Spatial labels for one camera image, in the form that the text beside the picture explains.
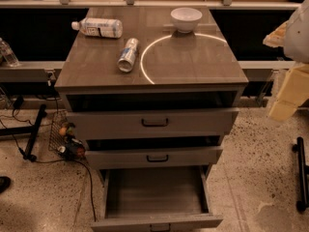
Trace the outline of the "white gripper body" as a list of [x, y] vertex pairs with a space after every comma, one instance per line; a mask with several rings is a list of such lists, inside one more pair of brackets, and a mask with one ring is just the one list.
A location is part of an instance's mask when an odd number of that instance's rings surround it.
[[285, 42], [286, 28], [288, 22], [283, 22], [270, 34], [266, 35], [263, 39], [263, 44], [269, 47], [283, 47]]

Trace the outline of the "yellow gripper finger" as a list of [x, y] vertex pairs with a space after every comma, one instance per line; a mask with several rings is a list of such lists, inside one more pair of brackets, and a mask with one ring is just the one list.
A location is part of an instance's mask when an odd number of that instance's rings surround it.
[[283, 122], [309, 99], [309, 64], [295, 64], [286, 72], [268, 117]]

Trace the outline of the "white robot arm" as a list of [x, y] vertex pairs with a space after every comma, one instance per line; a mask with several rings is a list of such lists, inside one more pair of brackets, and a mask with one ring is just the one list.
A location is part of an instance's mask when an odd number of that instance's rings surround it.
[[309, 0], [304, 0], [286, 22], [266, 35], [263, 44], [282, 46], [285, 56], [295, 61], [268, 113], [273, 120], [282, 122], [309, 99]]

